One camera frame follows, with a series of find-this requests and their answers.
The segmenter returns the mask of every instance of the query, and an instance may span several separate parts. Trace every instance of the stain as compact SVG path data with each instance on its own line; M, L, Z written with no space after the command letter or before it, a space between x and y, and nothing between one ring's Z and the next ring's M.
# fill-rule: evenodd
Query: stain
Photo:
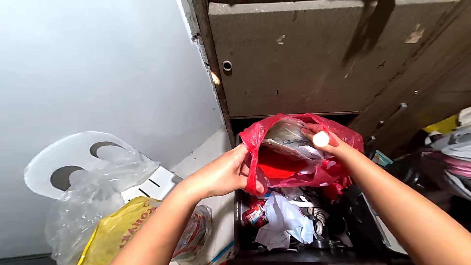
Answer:
M409 37L406 39L406 41L404 43L417 43L420 38L422 38L423 36L423 33L425 32L425 29L424 28L420 28L420 23L417 23L417 25L415 25L415 28L414 30L411 32L411 34L409 35Z
M376 70L378 70L380 67L383 68L385 63L386 63L386 61L384 61L382 64L378 65L378 67L376 68Z
M278 42L278 44L283 45L284 42L283 42L282 40L283 40L285 37L286 37L286 35L284 35L284 34L281 35L281 36L276 40L276 41Z
M372 11L373 0L362 1L364 3L363 11L349 48L342 59L343 67L361 51L369 53L374 49L396 6L394 0L378 0Z
M293 13L293 18L291 19L291 22L295 22L298 19L298 11L295 10Z

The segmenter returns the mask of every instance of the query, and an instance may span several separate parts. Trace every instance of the clear plastic bag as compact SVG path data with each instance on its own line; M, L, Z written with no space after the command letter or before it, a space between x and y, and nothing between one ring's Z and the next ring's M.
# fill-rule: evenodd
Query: clear plastic bag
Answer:
M180 265L193 261L203 250L204 243L211 235L211 231L211 208L204 205L197 206L177 243L172 261L176 261Z
M142 184L159 167L138 152L101 169L70 177L70 188L53 204L46 223L46 241L58 265L76 265L101 218L125 202L121 192Z
M321 160L332 157L321 150L317 150L309 139L304 138L301 134L301 128L306 128L303 121L285 117L268 129L261 144L291 158Z

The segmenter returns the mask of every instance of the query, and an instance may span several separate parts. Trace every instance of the hole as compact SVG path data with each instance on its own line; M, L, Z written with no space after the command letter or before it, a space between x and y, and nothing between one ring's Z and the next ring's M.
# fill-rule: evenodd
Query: hole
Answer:
M97 155L97 151L98 151L98 148L100 147L103 147L103 146L117 146L117 147L121 147L119 144L115 144L113 142L97 142L97 143L94 143L92 146L90 146L90 154L96 158L99 158L98 155Z
M149 179L149 180L150 180L150 182L152 182L153 184L157 185L157 187L160 187L160 185L157 184L157 183L155 183L155 181L153 181L153 180L151 180L151 179Z
M66 191L70 187L70 174L83 170L79 166L63 166L51 174L51 184L54 188Z
M146 195L147 197L150 198L149 194L147 194L145 191L141 190L141 189L138 189L140 192L142 192L144 195Z
M225 60L224 62L222 62L222 68L224 69L224 71L231 71L232 70L232 63L228 60Z

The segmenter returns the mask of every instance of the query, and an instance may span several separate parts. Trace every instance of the white paper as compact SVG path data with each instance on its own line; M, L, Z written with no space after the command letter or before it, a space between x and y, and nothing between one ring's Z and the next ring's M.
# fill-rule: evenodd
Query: white paper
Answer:
M268 219L268 224L263 227L264 229L276 232L287 231L304 244L310 244L313 241L314 224L283 195L275 191L271 192L263 210Z
M267 246L268 250L290 248L290 235L286 231L277 232L262 227L257 233L255 242Z

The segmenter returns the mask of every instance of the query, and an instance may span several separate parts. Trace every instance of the plastic packaging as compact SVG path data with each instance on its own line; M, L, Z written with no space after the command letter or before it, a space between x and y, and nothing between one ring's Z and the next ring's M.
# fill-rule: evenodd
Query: plastic packaging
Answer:
M270 127L262 140L262 145L269 146L273 151L298 159L320 160L332 157L317 150L309 139L301 134L306 124L299 119L285 117Z
M116 213L100 220L77 265L108 265L160 204L159 200L137 197Z
M275 123L287 117L299 119L307 124L320 124L332 141L335 141L335 139L331 136L330 132L335 133L348 145L363 152L363 138L361 135L337 122L310 113L295 115L279 113L259 122L255 122L243 132L239 133L243 143L250 152L250 157L246 161L247 164L250 164L250 171L245 191L252 195L261 195L267 191L267 187L327 186L329 187L327 188L330 194L329 197L333 199L335 194L340 193L342 188L351 183L348 171L335 157L322 159L319 163L312 165L315 168L313 173L295 174L287 178L268 180L258 168L260 145L268 130L275 125ZM256 180L259 180L264 185L265 190L263 193L257 192Z
M243 226L253 226L255 228L260 228L267 224L267 218L265 212L263 211L263 206L265 205L266 199L257 199L257 197L252 197L249 202L250 209L242 213L242 222Z
M121 192L140 185L159 166L138 152L128 152L94 171L70 176L70 188L53 204L46 240L58 265L76 265L101 218L122 206Z
M211 208L199 205L193 211L187 227L183 231L177 247L173 252L172 261L182 265L193 261L203 250L204 243L211 235Z
M268 224L263 227L266 230L276 232L286 231L299 242L310 244L314 239L314 225L304 216L296 205L276 191L270 194L263 207Z

